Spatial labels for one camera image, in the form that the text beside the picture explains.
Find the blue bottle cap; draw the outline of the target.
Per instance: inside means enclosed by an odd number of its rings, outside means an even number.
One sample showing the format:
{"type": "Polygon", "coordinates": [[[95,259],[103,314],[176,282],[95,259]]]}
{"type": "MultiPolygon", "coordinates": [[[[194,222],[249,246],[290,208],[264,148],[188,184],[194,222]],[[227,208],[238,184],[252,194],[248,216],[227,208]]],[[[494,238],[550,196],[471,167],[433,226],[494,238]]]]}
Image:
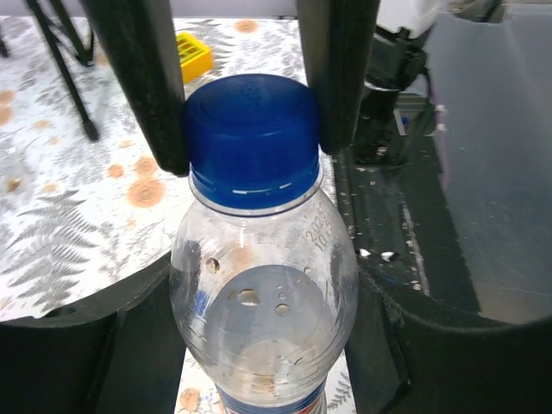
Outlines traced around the blue bottle cap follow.
{"type": "Polygon", "coordinates": [[[186,101],[191,182],[236,210],[288,204],[319,175],[317,100],[306,85],[272,74],[220,78],[186,101]]]}

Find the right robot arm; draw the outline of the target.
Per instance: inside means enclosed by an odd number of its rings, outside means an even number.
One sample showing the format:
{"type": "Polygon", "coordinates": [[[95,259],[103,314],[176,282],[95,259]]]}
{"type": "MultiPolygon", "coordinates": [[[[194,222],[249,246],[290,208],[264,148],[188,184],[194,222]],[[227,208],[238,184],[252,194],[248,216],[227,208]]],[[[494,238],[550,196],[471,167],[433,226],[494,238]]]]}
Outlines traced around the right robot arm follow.
{"type": "MultiPolygon", "coordinates": [[[[97,34],[159,167],[189,172],[185,93],[167,1],[85,1],[97,34]]],[[[299,1],[307,82],[322,114],[320,144],[354,140],[365,83],[402,91],[421,72],[437,1],[299,1]]]]}

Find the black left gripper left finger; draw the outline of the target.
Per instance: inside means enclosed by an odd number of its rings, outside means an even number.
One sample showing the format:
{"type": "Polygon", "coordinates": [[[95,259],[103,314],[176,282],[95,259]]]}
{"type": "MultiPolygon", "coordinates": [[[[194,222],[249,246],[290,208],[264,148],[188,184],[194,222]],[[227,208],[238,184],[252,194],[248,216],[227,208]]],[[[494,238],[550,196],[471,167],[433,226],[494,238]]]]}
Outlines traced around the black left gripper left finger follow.
{"type": "Polygon", "coordinates": [[[3,413],[172,413],[185,344],[170,256],[39,318],[1,324],[3,413]]]}

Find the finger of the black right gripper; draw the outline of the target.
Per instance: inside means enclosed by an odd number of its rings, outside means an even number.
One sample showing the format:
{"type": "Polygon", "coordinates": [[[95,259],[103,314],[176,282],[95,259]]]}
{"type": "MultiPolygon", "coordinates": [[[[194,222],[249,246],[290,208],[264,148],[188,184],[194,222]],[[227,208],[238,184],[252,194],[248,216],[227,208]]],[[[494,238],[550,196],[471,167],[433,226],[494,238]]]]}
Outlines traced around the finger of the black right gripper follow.
{"type": "Polygon", "coordinates": [[[159,167],[189,173],[185,91],[168,0],[81,3],[159,167]]]}
{"type": "Polygon", "coordinates": [[[320,146],[338,154],[354,141],[379,0],[297,0],[309,87],[320,112],[320,146]]]}

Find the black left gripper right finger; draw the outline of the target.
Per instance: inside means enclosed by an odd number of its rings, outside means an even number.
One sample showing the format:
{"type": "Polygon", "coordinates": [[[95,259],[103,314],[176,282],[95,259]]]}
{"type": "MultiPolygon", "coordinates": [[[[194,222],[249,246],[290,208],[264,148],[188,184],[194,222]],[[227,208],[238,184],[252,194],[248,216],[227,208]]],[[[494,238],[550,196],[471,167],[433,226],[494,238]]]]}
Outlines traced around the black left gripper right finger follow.
{"type": "Polygon", "coordinates": [[[551,320],[458,310],[359,260],[346,346],[359,413],[549,413],[551,320]]]}

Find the Pocari Sweat labelled bottle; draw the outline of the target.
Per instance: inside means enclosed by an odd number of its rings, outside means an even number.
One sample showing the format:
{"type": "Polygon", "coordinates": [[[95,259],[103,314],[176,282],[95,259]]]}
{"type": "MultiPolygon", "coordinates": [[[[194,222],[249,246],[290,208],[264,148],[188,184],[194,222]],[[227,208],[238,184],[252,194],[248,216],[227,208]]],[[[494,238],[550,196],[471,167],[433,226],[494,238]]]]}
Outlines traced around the Pocari Sweat labelled bottle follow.
{"type": "Polygon", "coordinates": [[[172,247],[172,313],[228,413],[324,413],[353,328],[356,255],[319,183],[238,210],[197,194],[172,247]]]}

